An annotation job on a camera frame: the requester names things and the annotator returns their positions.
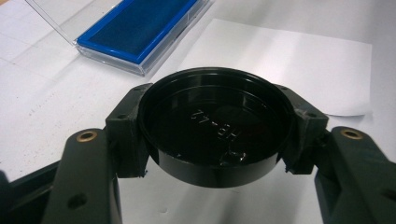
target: black holder arm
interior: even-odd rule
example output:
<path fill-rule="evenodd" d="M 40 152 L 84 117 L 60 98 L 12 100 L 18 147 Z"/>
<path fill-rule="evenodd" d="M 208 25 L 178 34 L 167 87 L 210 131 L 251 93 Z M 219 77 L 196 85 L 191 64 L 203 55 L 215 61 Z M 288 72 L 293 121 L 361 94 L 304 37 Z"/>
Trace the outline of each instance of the black holder arm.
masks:
<path fill-rule="evenodd" d="M 396 223 L 396 165 L 369 135 L 336 127 L 313 157 L 325 224 Z"/>
<path fill-rule="evenodd" d="M 0 222 L 121 223 L 116 174 L 137 177 L 146 171 L 149 155 L 136 116 L 149 85 L 133 88 L 106 119 L 104 130 L 72 135 L 59 166 L 52 164 L 13 183 L 0 176 Z M 297 117 L 294 138 L 280 158 L 294 175 L 311 174 L 318 167 L 324 223 L 396 223 L 396 165 L 365 133 L 345 127 L 327 132 L 325 115 L 278 87 Z M 22 220 L 20 215 L 35 218 Z"/>

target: blue foam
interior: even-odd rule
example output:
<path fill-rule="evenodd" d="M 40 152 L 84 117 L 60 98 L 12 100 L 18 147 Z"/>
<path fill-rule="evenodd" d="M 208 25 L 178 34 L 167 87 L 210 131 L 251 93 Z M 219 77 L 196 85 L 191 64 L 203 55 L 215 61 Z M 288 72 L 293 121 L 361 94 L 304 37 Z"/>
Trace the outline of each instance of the blue foam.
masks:
<path fill-rule="evenodd" d="M 141 63 L 196 1 L 122 1 L 77 42 L 87 49 Z"/>

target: clear plastic box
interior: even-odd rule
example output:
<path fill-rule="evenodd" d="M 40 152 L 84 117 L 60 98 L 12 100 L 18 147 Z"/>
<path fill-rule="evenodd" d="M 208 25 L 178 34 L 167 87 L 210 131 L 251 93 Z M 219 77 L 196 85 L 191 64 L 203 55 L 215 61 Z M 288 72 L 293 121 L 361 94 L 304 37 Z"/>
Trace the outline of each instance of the clear plastic box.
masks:
<path fill-rule="evenodd" d="M 26 0 L 91 59 L 144 76 L 158 68 L 209 0 Z"/>

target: round black container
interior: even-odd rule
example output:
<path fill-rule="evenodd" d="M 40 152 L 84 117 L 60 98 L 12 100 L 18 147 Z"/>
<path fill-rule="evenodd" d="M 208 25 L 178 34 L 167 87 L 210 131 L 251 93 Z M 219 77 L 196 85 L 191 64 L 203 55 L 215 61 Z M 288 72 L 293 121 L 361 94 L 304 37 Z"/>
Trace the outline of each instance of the round black container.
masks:
<path fill-rule="evenodd" d="M 152 85 L 138 122 L 150 156 L 167 173 L 229 188 L 275 167 L 295 120 L 288 98 L 268 81 L 228 68 L 196 68 Z"/>

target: white sheet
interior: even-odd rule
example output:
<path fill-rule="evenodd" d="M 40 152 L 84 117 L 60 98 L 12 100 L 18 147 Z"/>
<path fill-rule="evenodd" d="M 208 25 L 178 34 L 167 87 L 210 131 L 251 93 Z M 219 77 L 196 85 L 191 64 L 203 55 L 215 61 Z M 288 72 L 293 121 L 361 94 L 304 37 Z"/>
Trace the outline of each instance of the white sheet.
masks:
<path fill-rule="evenodd" d="M 358 116 L 370 111 L 371 52 L 360 42 L 213 20 L 178 70 L 244 70 L 287 86 L 326 114 Z"/>

